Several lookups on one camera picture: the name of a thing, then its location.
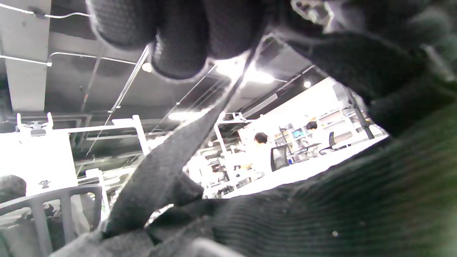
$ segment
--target black fabric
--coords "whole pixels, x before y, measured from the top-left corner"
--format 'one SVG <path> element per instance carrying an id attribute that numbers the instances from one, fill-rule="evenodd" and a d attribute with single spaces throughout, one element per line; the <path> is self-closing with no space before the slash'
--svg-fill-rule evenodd
<path id="1" fill-rule="evenodd" d="M 183 1 L 171 3 L 187 6 Z M 188 9 L 194 14 L 205 13 L 206 25 L 196 17 L 195 24 L 177 22 L 178 25 L 173 25 L 175 21 L 188 21 L 192 14 L 182 13 L 185 11 L 182 6 L 168 5 L 170 9 L 167 9 L 163 7 L 167 4 L 159 6 L 150 0 L 89 0 L 89 7 L 92 6 L 94 27 L 100 36 L 121 48 L 141 46 L 138 42 L 129 42 L 126 35 L 144 45 L 160 42 L 160 39 L 155 41 L 155 33 L 160 37 L 161 26 L 166 27 L 172 37 L 163 47 L 195 57 L 186 61 L 191 58 L 184 56 L 180 64 L 175 59 L 180 56 L 172 54 L 175 51 L 164 50 L 170 55 L 161 55 L 160 44 L 156 44 L 153 66 L 171 79 L 195 73 L 200 69 L 199 60 L 206 59 L 209 53 L 217 56 L 214 52 L 218 47 L 205 47 L 211 50 L 202 51 L 202 42 L 212 45 L 204 41 L 204 37 L 221 40 L 230 50 L 227 52 L 233 55 L 243 48 L 251 50 L 249 64 L 260 35 L 272 32 L 322 71 L 360 94 L 370 111 L 378 113 L 375 122 L 395 137 L 306 181 L 231 199 L 201 199 L 202 189 L 181 169 L 235 94 L 240 78 L 206 115 L 179 127 L 145 158 L 99 230 L 80 237 L 52 256 L 188 256 L 191 252 L 187 246 L 199 237 L 247 257 L 457 255 L 454 232 L 457 225 L 457 87 L 454 81 L 445 81 L 434 74 L 431 69 L 434 63 L 420 50 L 421 44 L 435 42 L 428 37 L 416 37 L 420 33 L 411 34 L 417 32 L 413 28 L 425 34 L 430 31 L 423 21 L 415 23 L 414 18 L 430 8 L 436 9 L 440 1 L 418 4 L 391 0 L 369 1 L 369 4 L 361 0 L 345 1 L 338 9 L 341 15 L 336 18 L 341 30 L 325 35 L 320 26 L 293 13 L 289 1 L 264 1 L 254 10 L 250 1 L 208 3 L 198 1 L 196 7 Z M 195 10 L 200 4 L 204 10 Z M 229 13 L 231 7 L 251 10 L 250 13 L 240 9 L 235 12 L 244 14 L 244 22 L 251 23 L 237 23 L 235 14 Z M 126 28 L 118 27 L 119 22 L 105 18 L 116 12 L 121 12 L 119 17 L 127 17 L 129 26 L 136 27 L 127 32 Z M 147 20 L 146 26 L 144 18 L 149 16 L 141 12 L 150 12 L 157 20 Z M 362 18 L 348 22 L 353 18 L 347 15 L 351 12 Z M 216 15 L 208 18 L 209 13 Z M 249 21 L 247 14 L 253 15 L 253 20 Z M 262 21 L 269 22 L 269 30 L 264 30 L 266 26 L 256 19 L 257 14 Z M 452 26 L 451 16 L 446 17 L 446 25 Z M 165 25 L 159 22 L 163 20 L 167 21 Z M 239 27 L 239 37 L 219 38 L 212 36 L 215 32 L 210 29 L 218 28 L 218 22 L 244 27 Z M 402 29 L 401 34 L 394 33 L 395 28 L 402 28 L 403 24 L 413 25 Z M 197 31 L 197 28 L 204 30 L 204 26 L 207 34 Z M 246 36 L 247 31 L 254 32 L 255 36 Z M 447 37 L 449 31 L 437 33 L 437 40 Z M 190 46 L 184 46 L 189 42 L 177 43 L 174 41 L 177 38 L 193 41 Z M 399 107 L 399 111 L 389 105 Z M 170 203 L 175 206 L 143 228 L 154 210 Z"/>

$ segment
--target black glove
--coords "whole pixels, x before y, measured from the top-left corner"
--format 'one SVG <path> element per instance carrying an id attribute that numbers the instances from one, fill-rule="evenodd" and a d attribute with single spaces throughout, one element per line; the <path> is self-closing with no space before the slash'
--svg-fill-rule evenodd
<path id="1" fill-rule="evenodd" d="M 429 76 L 424 46 L 450 48 L 452 54 L 441 58 L 456 63 L 455 44 L 448 40 L 455 7 L 450 0 L 294 0 L 299 2 L 294 7 L 289 0 L 87 2 L 100 38 L 121 49 L 151 44 L 149 61 L 166 78 L 192 78 L 208 59 L 253 50 L 262 34 L 270 33 L 359 94 L 373 120 L 390 134 L 448 103 L 434 89 L 418 90 L 415 80 L 439 84 Z M 332 19 L 319 24 L 303 16 L 313 6 L 321 5 L 321 11 L 324 2 Z M 403 100 L 414 91 L 427 93 Z M 424 104 L 424 97 L 434 101 Z"/>
<path id="2" fill-rule="evenodd" d="M 154 43 L 155 72 L 177 80 L 195 76 L 208 57 L 252 47 L 266 11 L 260 0 L 89 0 L 88 7 L 102 39 L 122 49 Z"/>

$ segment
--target white metal frame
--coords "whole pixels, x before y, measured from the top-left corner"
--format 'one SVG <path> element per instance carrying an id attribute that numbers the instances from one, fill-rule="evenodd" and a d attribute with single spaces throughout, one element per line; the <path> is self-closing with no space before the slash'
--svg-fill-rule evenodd
<path id="1" fill-rule="evenodd" d="M 53 117 L 50 112 L 47 113 L 48 122 L 42 125 L 42 129 L 45 130 L 46 134 L 48 133 L 78 133 L 78 132 L 88 132 L 88 131 L 98 131 L 98 130 L 108 130 L 108 129 L 125 129 L 125 128 L 135 128 L 138 134 L 138 140 L 140 142 L 141 150 L 144 155 L 148 155 L 151 151 L 148 146 L 148 142 L 146 140 L 146 135 L 144 134 L 143 126 L 141 125 L 141 120 L 138 115 L 133 115 L 132 118 L 127 119 L 114 119 L 112 120 L 114 125 L 107 125 L 107 126 L 95 126 L 95 127 L 86 127 L 86 128 L 64 128 L 64 129 L 53 129 L 54 122 Z M 32 136 L 31 132 L 33 128 L 27 127 L 22 123 L 21 114 L 18 113 L 16 116 L 17 119 L 17 128 L 19 129 L 19 133 L 25 134 L 26 136 Z M 90 176 L 84 178 L 92 178 L 97 177 L 99 179 L 99 185 L 102 188 L 102 200 L 105 205 L 105 213 L 109 214 L 109 205 L 108 205 L 108 197 L 106 194 L 106 186 L 105 181 L 103 179 L 102 172 L 99 170 L 98 172 L 93 172 Z"/>
<path id="2" fill-rule="evenodd" d="M 30 135 L 32 128 L 24 126 L 21 122 L 21 114 L 17 114 L 17 128 L 21 133 L 27 133 Z M 61 132 L 61 133 L 78 133 L 78 132 L 89 132 L 89 131 L 98 131 L 98 130 L 109 130 L 109 129 L 125 129 L 125 128 L 135 128 L 138 134 L 138 140 L 140 142 L 141 150 L 144 155 L 148 155 L 151 150 L 149 149 L 148 142 L 146 140 L 146 135 L 144 134 L 143 126 L 141 125 L 141 120 L 138 115 L 133 115 L 132 118 L 122 119 L 122 122 L 114 125 L 107 126 L 95 126 L 95 127 L 85 127 L 85 128 L 63 128 L 63 129 L 53 129 L 53 118 L 52 114 L 48 112 L 48 122 L 43 124 L 43 129 L 46 133 L 52 132 Z"/>

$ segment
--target ceiling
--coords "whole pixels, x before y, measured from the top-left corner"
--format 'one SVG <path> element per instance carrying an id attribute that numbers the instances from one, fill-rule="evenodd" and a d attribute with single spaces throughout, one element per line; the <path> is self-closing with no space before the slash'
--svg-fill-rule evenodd
<path id="1" fill-rule="evenodd" d="M 73 12 L 87 13 L 84 0 L 0 2 L 56 16 Z M 154 132 L 153 135 L 147 134 L 147 137 L 153 138 L 179 125 L 167 118 L 172 108 L 201 110 L 208 107 L 229 83 L 228 78 L 218 74 L 211 64 L 202 76 L 184 83 L 164 81 L 153 73 L 140 70 L 120 107 L 114 113 L 109 113 L 142 51 L 121 52 L 105 47 L 92 33 L 86 16 L 40 18 L 5 8 L 0 8 L 0 38 L 2 56 L 44 63 L 0 59 L 2 133 L 15 130 L 17 112 L 29 122 L 45 121 L 45 113 L 51 112 L 56 129 L 99 126 L 107 120 L 110 125 L 111 119 L 131 118 L 137 114 L 144 131 Z M 229 112 L 249 111 L 277 93 L 278 99 L 257 111 L 254 116 L 265 113 L 302 92 L 303 80 L 317 83 L 322 77 L 310 68 L 307 60 L 274 39 L 264 44 L 256 66 L 274 76 L 276 81 L 271 84 L 248 82 L 239 97 L 231 103 Z M 307 72 L 300 79 L 288 82 L 304 71 Z M 236 129 L 235 125 L 225 125 L 221 132 L 227 141 L 233 141 L 237 137 Z M 141 151 L 135 135 L 134 129 L 107 130 L 100 135 L 98 131 L 72 135 L 74 161 L 79 176 L 83 176 L 87 169 L 110 170 L 138 162 Z"/>

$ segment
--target ceiling light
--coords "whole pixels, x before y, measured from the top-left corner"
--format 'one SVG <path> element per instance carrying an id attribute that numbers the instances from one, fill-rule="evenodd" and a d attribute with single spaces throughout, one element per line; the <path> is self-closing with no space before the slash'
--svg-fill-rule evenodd
<path id="1" fill-rule="evenodd" d="M 168 118 L 172 120 L 186 121 L 198 119 L 203 115 L 204 113 L 202 112 L 172 112 L 168 115 Z"/>
<path id="2" fill-rule="evenodd" d="M 141 68 L 146 72 L 152 72 L 152 65 L 150 63 L 143 63 Z"/>
<path id="3" fill-rule="evenodd" d="M 244 63 L 240 61 L 222 61 L 217 63 L 216 71 L 222 75 L 228 76 L 231 79 L 239 78 L 244 69 Z M 270 74 L 256 70 L 254 67 L 250 67 L 244 79 L 247 81 L 257 82 L 261 84 L 270 84 L 275 81 L 275 78 Z"/>
<path id="4" fill-rule="evenodd" d="M 310 88 L 310 87 L 311 87 L 311 82 L 305 81 L 305 82 L 303 82 L 303 86 L 304 86 L 305 88 Z"/>

